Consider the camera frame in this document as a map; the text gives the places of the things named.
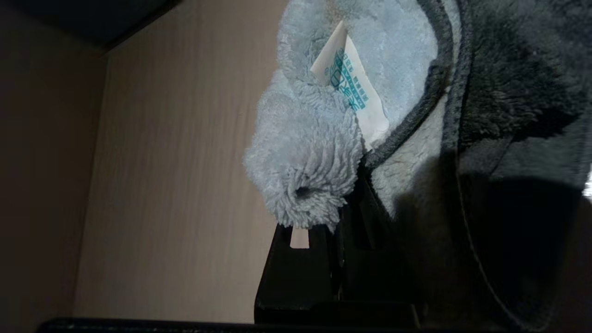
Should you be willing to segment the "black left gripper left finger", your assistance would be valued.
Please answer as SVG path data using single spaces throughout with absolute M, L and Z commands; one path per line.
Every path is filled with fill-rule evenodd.
M 256 297 L 256 324 L 329 324 L 334 301 L 330 234 L 307 230 L 309 247 L 292 248 L 294 230 L 277 225 Z

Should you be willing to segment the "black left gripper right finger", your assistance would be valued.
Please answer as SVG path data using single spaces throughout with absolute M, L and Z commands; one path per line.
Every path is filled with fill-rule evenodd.
M 319 321 L 334 327 L 420 327 L 423 299 L 412 269 L 367 177 L 338 211 L 327 242 L 332 299 Z

